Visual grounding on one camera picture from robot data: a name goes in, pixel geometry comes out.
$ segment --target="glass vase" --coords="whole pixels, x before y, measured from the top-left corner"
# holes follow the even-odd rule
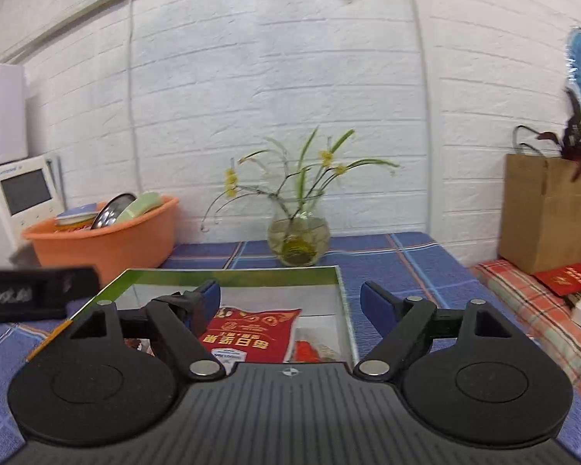
[[[274,215],[269,226],[269,248],[290,267],[311,266],[329,248],[330,230],[315,200],[274,201]]]

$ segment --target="blue tablecloth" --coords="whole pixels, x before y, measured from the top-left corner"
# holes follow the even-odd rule
[[[493,293],[426,234],[405,232],[334,238],[319,265],[341,268],[360,356],[381,339],[361,312],[359,291],[366,280],[378,282],[401,298],[420,295],[440,307],[462,308],[470,299],[482,298],[513,319]],[[264,241],[179,245],[162,265],[172,269],[279,266]],[[9,380],[23,365],[27,352],[55,325],[56,322],[0,325],[0,461],[23,443],[6,404]],[[581,457],[581,398],[577,395],[559,439]]]

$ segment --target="orange plastic basket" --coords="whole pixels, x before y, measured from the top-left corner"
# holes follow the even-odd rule
[[[32,242],[43,267],[94,266],[106,285],[125,269],[159,267],[171,254],[178,198],[162,200],[159,208],[117,226],[61,233],[49,219],[22,236]]]

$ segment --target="plaid tablecloth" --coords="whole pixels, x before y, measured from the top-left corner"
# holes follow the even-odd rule
[[[581,394],[581,327],[570,319],[564,299],[506,260],[478,264],[473,272],[529,327]]]
[[[484,299],[510,319],[507,308],[438,243],[426,234],[405,232],[332,239],[320,265],[338,265],[349,300],[358,349],[365,355],[380,336],[361,312],[359,291],[374,280],[400,298],[421,295],[440,307],[465,307],[472,298]],[[279,267],[266,242],[179,245],[164,268],[242,269]],[[57,322],[0,325],[0,461],[23,443],[9,415],[5,394],[25,355]],[[576,397],[560,434],[561,441],[581,457],[581,398]]]

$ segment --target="yellow flower decoration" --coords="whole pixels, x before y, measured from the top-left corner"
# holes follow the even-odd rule
[[[226,170],[226,180],[224,182],[224,193],[230,197],[234,198],[237,195],[237,183],[239,179],[237,178],[237,172],[233,168],[228,168]]]
[[[336,177],[339,177],[340,175],[344,175],[346,172],[347,172],[347,167],[344,164],[338,164],[333,170],[333,174],[336,175]]]
[[[329,150],[321,150],[318,154],[321,156],[323,166],[329,168],[333,162],[333,153],[331,153]]]

